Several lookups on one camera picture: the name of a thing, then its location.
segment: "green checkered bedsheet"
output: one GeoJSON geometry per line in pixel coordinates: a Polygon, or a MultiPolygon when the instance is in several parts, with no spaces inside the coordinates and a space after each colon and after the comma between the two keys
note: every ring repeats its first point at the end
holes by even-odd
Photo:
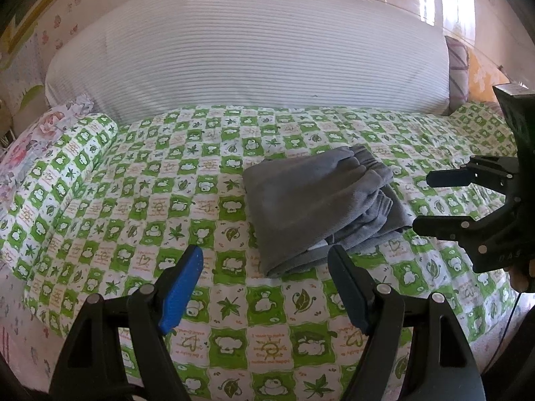
{"type": "Polygon", "coordinates": [[[1,256],[15,276],[33,278],[54,232],[65,227],[66,207],[111,146],[117,129],[103,114],[79,119],[34,164],[0,222],[1,256]]]}
{"type": "MultiPolygon", "coordinates": [[[[87,127],[106,125],[102,119],[87,127]]],[[[82,146],[78,136],[70,137],[69,143],[74,138],[82,146]]],[[[65,336],[90,293],[131,293],[174,265],[189,243],[197,244],[204,271],[180,326],[166,338],[188,391],[209,399],[339,399],[365,337],[349,323],[325,265],[280,279],[259,273],[242,171],[264,158],[364,144],[392,167],[392,187],[415,214],[478,218],[503,199],[475,186],[430,188],[425,176],[472,154],[513,154],[512,140],[504,122],[478,104],[449,117],[346,107],[183,107],[120,128],[111,147],[99,151],[102,160],[92,174],[74,180],[81,189],[68,204],[52,186],[44,187],[42,177],[29,177],[12,213],[15,221],[2,225],[3,253],[19,252],[9,261],[28,280],[26,304],[65,336]],[[46,203],[32,197],[39,185],[47,200],[58,201],[49,217],[43,214],[46,203]],[[36,223],[21,223],[25,210],[52,225],[45,240],[35,235],[36,223]],[[15,240],[19,230],[24,238],[15,240]],[[34,256],[28,246],[42,251],[34,256]]],[[[79,162],[65,150],[54,147],[41,168],[52,165],[58,182],[71,186],[66,170],[76,170],[79,162]],[[54,168],[52,158],[61,154],[72,167],[54,168]]],[[[475,275],[455,243],[412,230],[351,257],[403,294],[442,292],[469,341],[512,304],[504,272],[475,275]]],[[[138,376],[128,332],[120,336],[127,370],[138,376]]],[[[392,388],[400,384],[409,341],[406,329],[392,388]]]]}

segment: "bed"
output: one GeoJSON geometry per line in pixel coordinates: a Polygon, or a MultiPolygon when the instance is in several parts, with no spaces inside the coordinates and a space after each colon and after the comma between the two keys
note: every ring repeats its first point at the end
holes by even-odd
{"type": "MultiPolygon", "coordinates": [[[[0,249],[23,284],[23,305],[37,317],[34,323],[39,319],[60,339],[89,294],[129,294],[196,244],[204,270],[183,320],[165,339],[188,392],[207,399],[339,399],[366,338],[349,323],[325,265],[277,279],[260,274],[241,173],[264,158],[363,144],[392,168],[392,188],[414,214],[479,218],[504,200],[476,186],[433,189],[425,176],[474,154],[513,155],[512,135],[484,104],[439,115],[448,102],[444,37],[396,8],[367,0],[287,0],[294,11],[277,17],[283,0],[247,0],[252,6],[241,17],[224,18],[224,25],[256,32],[261,25],[270,36],[258,34],[263,41],[246,44],[239,35],[221,34],[217,16],[194,17],[206,13],[199,8],[206,1],[211,14],[232,14],[227,8],[237,0],[177,0],[163,13],[153,10],[158,1],[133,0],[116,9],[69,42],[50,65],[50,102],[60,104],[83,90],[95,99],[97,112],[79,119],[35,163],[0,223],[0,249]],[[331,24],[310,15],[325,4],[336,14],[331,24]],[[359,8],[353,17],[350,8],[359,8]],[[375,9],[381,23],[369,16],[375,9]],[[140,19],[159,26],[152,54],[132,52],[148,34],[140,19]],[[350,37],[353,49],[387,40],[389,19],[399,33],[390,37],[390,48],[384,43],[365,58],[347,52],[350,37]],[[118,20],[121,28],[115,29],[118,20]],[[178,21],[184,34],[172,30],[178,21]],[[339,34],[331,34],[332,23],[339,34]],[[294,34],[296,25],[301,36],[294,34]],[[133,31],[138,36],[131,42],[133,31]],[[198,40],[199,31],[204,40],[198,40]],[[270,38],[283,36],[277,45],[286,54],[262,51],[271,49],[270,38]],[[303,40],[311,37],[317,42],[303,40]],[[322,48],[318,44],[327,37],[329,46],[322,48]],[[404,47],[411,53],[403,54],[404,47]],[[180,54],[184,48],[187,53],[180,54]],[[245,49],[256,50],[253,57],[245,49]],[[303,50],[301,58],[296,49],[303,50]],[[95,58],[84,57],[92,53],[95,58]],[[223,88],[227,67],[216,63],[207,72],[200,53],[215,62],[233,56],[223,88]],[[392,58],[381,59],[381,53],[392,58]],[[285,62],[288,56],[296,60],[285,62]],[[347,71],[325,71],[326,59],[347,71]],[[149,61],[158,62],[151,71],[149,61]]],[[[455,243],[411,230],[402,240],[351,258],[403,294],[442,292],[480,363],[489,358],[489,346],[497,345],[496,334],[489,333],[515,299],[502,270],[475,275],[455,243]]],[[[120,338],[126,369],[136,379],[128,332],[120,338]]],[[[410,340],[407,329],[391,398],[403,379],[410,340]]]]}
{"type": "MultiPolygon", "coordinates": [[[[241,172],[264,158],[348,144],[364,144],[392,167],[392,187],[415,214],[474,218],[503,200],[475,186],[432,189],[425,175],[473,154],[515,152],[504,122],[478,104],[449,117],[348,107],[181,107],[119,128],[94,115],[66,132],[26,179],[0,225],[3,253],[27,281],[30,311],[65,336],[90,293],[132,293],[174,265],[188,243],[197,244],[205,267],[183,322],[166,339],[191,394],[303,399],[323,391],[338,399],[365,337],[349,323],[325,265],[280,279],[259,273],[241,172]],[[305,381],[322,384],[310,392],[305,381]]],[[[504,272],[475,275],[456,244],[411,230],[402,241],[351,257],[401,293],[442,292],[469,341],[514,299],[504,272]]],[[[139,377],[126,332],[121,340],[127,370],[139,377]]],[[[407,329],[393,385],[401,381],[409,341],[407,329]]]]}

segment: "floral pillow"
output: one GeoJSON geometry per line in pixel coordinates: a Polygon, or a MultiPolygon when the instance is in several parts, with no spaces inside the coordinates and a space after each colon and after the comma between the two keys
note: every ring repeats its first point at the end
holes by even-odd
{"type": "Polygon", "coordinates": [[[11,144],[0,163],[0,219],[6,215],[35,161],[66,129],[92,109],[93,102],[86,95],[80,95],[74,101],[51,108],[11,144]]]}

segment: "leaf print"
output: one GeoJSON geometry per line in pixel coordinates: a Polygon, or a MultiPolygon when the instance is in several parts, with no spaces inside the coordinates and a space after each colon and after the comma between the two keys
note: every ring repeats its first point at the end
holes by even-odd
{"type": "Polygon", "coordinates": [[[182,233],[182,223],[178,225],[176,228],[171,228],[171,236],[178,240],[179,238],[184,238],[184,234],[182,233]]]}
{"type": "Polygon", "coordinates": [[[237,300],[237,297],[231,302],[228,299],[228,297],[225,297],[224,300],[217,302],[217,304],[221,306],[221,320],[224,320],[231,313],[233,313],[234,315],[240,316],[240,312],[238,310],[240,305],[235,303],[236,300],[237,300]]]}
{"type": "Polygon", "coordinates": [[[396,366],[394,368],[394,373],[396,374],[396,377],[398,379],[401,379],[401,377],[405,373],[408,362],[409,362],[408,356],[403,356],[401,359],[397,361],[396,366]]]}
{"type": "Polygon", "coordinates": [[[418,170],[418,167],[413,163],[407,164],[407,168],[410,169],[413,173],[416,172],[416,170],[418,170]]]}
{"type": "Polygon", "coordinates": [[[81,278],[82,278],[82,272],[79,271],[79,272],[76,272],[76,275],[74,275],[72,281],[73,281],[74,283],[77,283],[77,281],[80,280],[81,278]]]}
{"type": "Polygon", "coordinates": [[[493,303],[491,305],[491,318],[494,319],[494,317],[496,316],[496,313],[498,312],[498,307],[496,305],[496,303],[493,303]]]}
{"type": "Polygon", "coordinates": [[[232,380],[228,379],[223,382],[223,384],[218,388],[227,394],[229,398],[232,398],[234,395],[241,395],[241,388],[238,386],[237,382],[239,379],[232,380]]]}
{"type": "Polygon", "coordinates": [[[232,179],[224,181],[224,184],[227,184],[227,191],[231,191],[232,188],[240,188],[240,183],[234,182],[232,179]]]}
{"type": "Polygon", "coordinates": [[[29,244],[26,244],[26,253],[25,253],[25,256],[33,256],[35,253],[35,249],[29,245],[29,244]]]}
{"type": "Polygon", "coordinates": [[[105,291],[105,294],[109,294],[109,293],[113,293],[113,294],[117,294],[117,292],[119,292],[119,284],[115,283],[114,281],[111,281],[111,282],[106,282],[106,291],[105,291]]]}
{"type": "Polygon", "coordinates": [[[440,270],[438,269],[438,265],[434,260],[431,260],[431,262],[428,262],[426,265],[427,272],[431,275],[433,280],[435,280],[438,275],[440,274],[440,270]]]}
{"type": "Polygon", "coordinates": [[[130,226],[130,229],[128,230],[128,238],[135,237],[137,235],[137,226],[130,226]]]}
{"type": "Polygon", "coordinates": [[[240,230],[238,228],[228,228],[224,234],[229,241],[232,241],[233,238],[240,238],[240,230]]]}
{"type": "Polygon", "coordinates": [[[295,312],[294,315],[298,312],[304,312],[309,307],[312,306],[312,302],[316,299],[316,297],[310,298],[308,292],[306,292],[304,289],[301,290],[301,292],[296,292],[293,297],[292,301],[295,305],[295,312]]]}
{"type": "Polygon", "coordinates": [[[312,392],[310,396],[307,397],[307,399],[313,397],[315,394],[318,394],[320,398],[323,398],[324,394],[334,392],[333,389],[326,387],[327,377],[325,376],[325,374],[323,374],[319,379],[317,379],[316,383],[310,383],[309,381],[305,381],[304,385],[307,387],[304,390],[305,392],[312,392]]]}
{"type": "Polygon", "coordinates": [[[440,203],[439,200],[435,202],[435,208],[436,208],[438,211],[440,211],[441,214],[443,214],[443,213],[446,211],[445,208],[444,208],[444,206],[443,206],[443,204],[440,203]]]}

